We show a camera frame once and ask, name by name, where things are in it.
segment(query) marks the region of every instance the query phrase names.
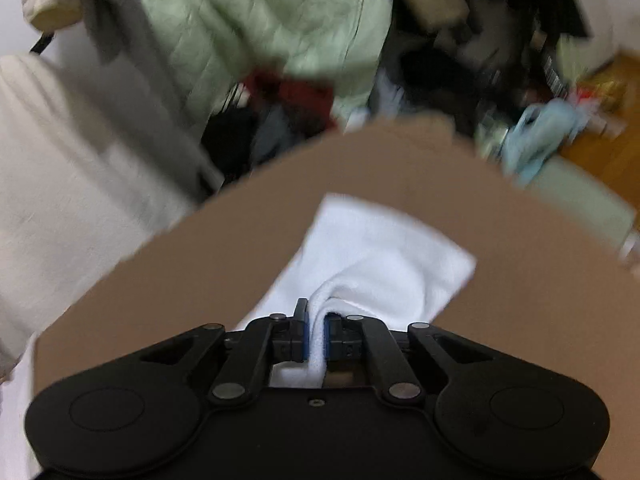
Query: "cardboard box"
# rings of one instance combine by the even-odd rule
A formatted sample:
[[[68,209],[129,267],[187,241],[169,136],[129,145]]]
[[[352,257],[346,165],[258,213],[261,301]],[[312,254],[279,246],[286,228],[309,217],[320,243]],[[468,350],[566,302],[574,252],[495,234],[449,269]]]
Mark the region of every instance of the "cardboard box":
[[[42,334],[36,389],[206,322],[233,328],[295,254],[327,192],[402,210],[474,254],[475,277],[436,323],[595,389],[612,422],[596,471],[637,477],[640,286],[437,119],[327,136],[227,189]]]

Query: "white cloth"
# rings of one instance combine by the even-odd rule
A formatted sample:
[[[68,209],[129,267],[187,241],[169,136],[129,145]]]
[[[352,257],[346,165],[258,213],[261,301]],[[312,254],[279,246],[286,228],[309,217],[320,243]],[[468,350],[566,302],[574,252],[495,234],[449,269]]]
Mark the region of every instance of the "white cloth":
[[[302,247],[238,330],[269,314],[292,316],[298,298],[309,298],[308,362],[277,365],[271,386],[320,387],[326,314],[377,317],[405,331],[432,321],[475,268],[473,256],[408,215],[328,195]]]
[[[29,480],[40,472],[24,434],[24,415],[33,396],[32,336],[9,381],[0,384],[0,480]]]
[[[193,208],[43,59],[0,58],[0,354]]]

